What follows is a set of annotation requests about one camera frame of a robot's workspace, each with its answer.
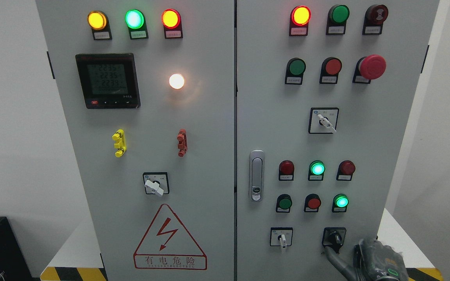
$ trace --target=cable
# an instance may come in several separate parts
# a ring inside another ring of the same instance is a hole
[[[5,281],[5,277],[3,276],[3,274],[5,274],[5,272],[0,272],[0,278],[3,279],[3,281]]]

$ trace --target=green push button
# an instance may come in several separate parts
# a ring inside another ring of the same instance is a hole
[[[344,23],[350,16],[350,10],[345,5],[338,5],[332,8],[331,20],[334,23]]]
[[[295,59],[291,62],[291,64],[289,65],[289,71],[293,74],[293,75],[300,75],[303,72],[305,72],[305,63],[303,62],[303,60],[301,59]]]
[[[283,210],[287,210],[287,209],[291,208],[292,205],[293,205],[293,203],[288,198],[284,198],[279,202],[279,208],[281,208]]]

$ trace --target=red indicator light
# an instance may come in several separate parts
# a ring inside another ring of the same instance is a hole
[[[291,21],[299,27],[309,23],[311,12],[307,6],[298,6],[291,12]]]
[[[161,15],[161,21],[163,25],[169,29],[174,29],[180,25],[182,18],[180,13],[175,9],[167,9]]]
[[[355,164],[350,160],[345,160],[339,164],[339,171],[345,176],[351,176],[355,173]]]
[[[341,71],[341,61],[339,59],[331,59],[325,65],[325,71],[330,75],[336,75]]]
[[[282,161],[279,165],[279,171],[283,174],[293,174],[295,172],[295,165],[289,160]]]

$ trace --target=switch label plate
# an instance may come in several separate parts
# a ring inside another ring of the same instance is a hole
[[[164,190],[163,194],[170,193],[170,183],[168,181],[168,173],[167,172],[153,172],[153,173],[143,173],[143,183],[147,180],[152,182],[157,181],[159,183],[159,187]],[[145,187],[145,194],[152,194],[152,190],[150,188]]]
[[[331,133],[326,127],[319,123],[317,114],[321,114],[331,122],[336,129],[338,124],[339,108],[337,107],[312,107],[310,110],[309,133]]]
[[[270,246],[280,247],[278,237],[282,234],[286,237],[286,245],[291,246],[293,243],[293,228],[270,228]]]

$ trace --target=yellow black striped base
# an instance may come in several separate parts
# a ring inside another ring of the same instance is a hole
[[[438,269],[407,269],[409,281],[443,281]],[[107,281],[105,269],[47,267],[41,281]]]
[[[443,281],[438,269],[407,269],[409,281]]]
[[[107,281],[105,269],[84,267],[47,267],[41,281]]]

